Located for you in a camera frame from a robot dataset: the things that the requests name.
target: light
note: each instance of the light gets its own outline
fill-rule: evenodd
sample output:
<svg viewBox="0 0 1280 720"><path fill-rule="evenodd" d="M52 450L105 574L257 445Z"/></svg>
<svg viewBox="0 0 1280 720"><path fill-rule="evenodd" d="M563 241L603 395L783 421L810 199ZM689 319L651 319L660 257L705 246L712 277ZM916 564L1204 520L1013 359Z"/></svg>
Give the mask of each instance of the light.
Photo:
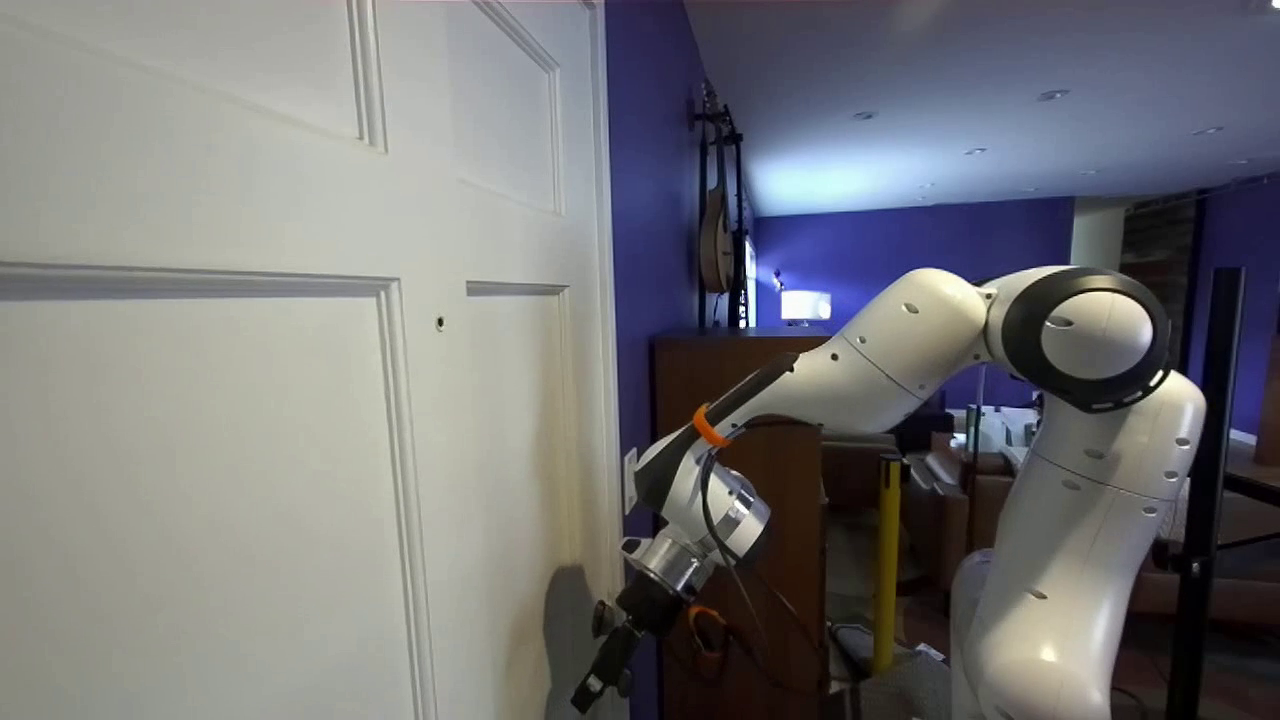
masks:
<svg viewBox="0 0 1280 720"><path fill-rule="evenodd" d="M822 326L833 319L833 292L787 288L781 302L787 326Z"/></svg>

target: wooden furniture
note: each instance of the wooden furniture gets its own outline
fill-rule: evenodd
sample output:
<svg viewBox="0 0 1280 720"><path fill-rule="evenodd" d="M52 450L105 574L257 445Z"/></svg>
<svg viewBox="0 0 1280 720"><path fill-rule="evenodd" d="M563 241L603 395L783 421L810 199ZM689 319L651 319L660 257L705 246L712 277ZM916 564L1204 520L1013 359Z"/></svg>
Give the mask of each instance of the wooden furniture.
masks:
<svg viewBox="0 0 1280 720"><path fill-rule="evenodd" d="M664 336L651 350L657 438L680 429L694 404L714 401L748 372L783 354L804 354L816 336ZM816 720L822 718L822 500L818 433L806 426L753 426L729 452L770 505L757 556L714 574L701 606L714 610L739 641L694 654L689 625L664 641L664 720Z"/></svg>

